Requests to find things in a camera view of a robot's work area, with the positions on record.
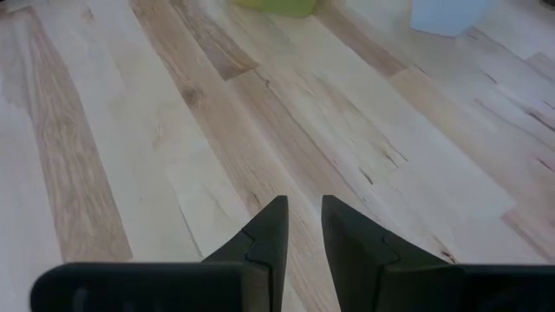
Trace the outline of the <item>green plant in white pot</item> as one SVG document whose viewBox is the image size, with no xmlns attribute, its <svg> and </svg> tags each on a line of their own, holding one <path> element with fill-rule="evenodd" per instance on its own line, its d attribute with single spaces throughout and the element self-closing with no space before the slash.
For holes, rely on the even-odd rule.
<svg viewBox="0 0 555 312">
<path fill-rule="evenodd" d="M 499 0 L 411 0 L 410 26 L 438 36 L 456 37 L 479 23 Z"/>
</svg>

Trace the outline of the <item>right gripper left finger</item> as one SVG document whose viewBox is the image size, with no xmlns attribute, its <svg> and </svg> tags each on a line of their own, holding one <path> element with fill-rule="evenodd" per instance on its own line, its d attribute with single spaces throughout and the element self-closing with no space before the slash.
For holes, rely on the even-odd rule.
<svg viewBox="0 0 555 312">
<path fill-rule="evenodd" d="M 275 197 L 200 262 L 65 263 L 39 276 L 31 312 L 280 312 L 288 199 Z"/>
</svg>

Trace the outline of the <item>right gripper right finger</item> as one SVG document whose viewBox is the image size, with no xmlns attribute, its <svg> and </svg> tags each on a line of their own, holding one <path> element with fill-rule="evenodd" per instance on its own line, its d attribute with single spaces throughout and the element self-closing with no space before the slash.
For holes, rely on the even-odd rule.
<svg viewBox="0 0 555 312">
<path fill-rule="evenodd" d="M 322 227 L 342 312 L 555 312 L 555 265 L 451 264 L 332 195 Z"/>
</svg>

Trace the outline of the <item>yellow translucent plastic bin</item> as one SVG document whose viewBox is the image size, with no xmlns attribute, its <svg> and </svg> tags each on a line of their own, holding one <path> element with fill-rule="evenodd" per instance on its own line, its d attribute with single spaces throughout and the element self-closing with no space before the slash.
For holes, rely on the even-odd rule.
<svg viewBox="0 0 555 312">
<path fill-rule="evenodd" d="M 307 17 L 318 0 L 232 0 L 236 5 L 288 17 Z"/>
</svg>

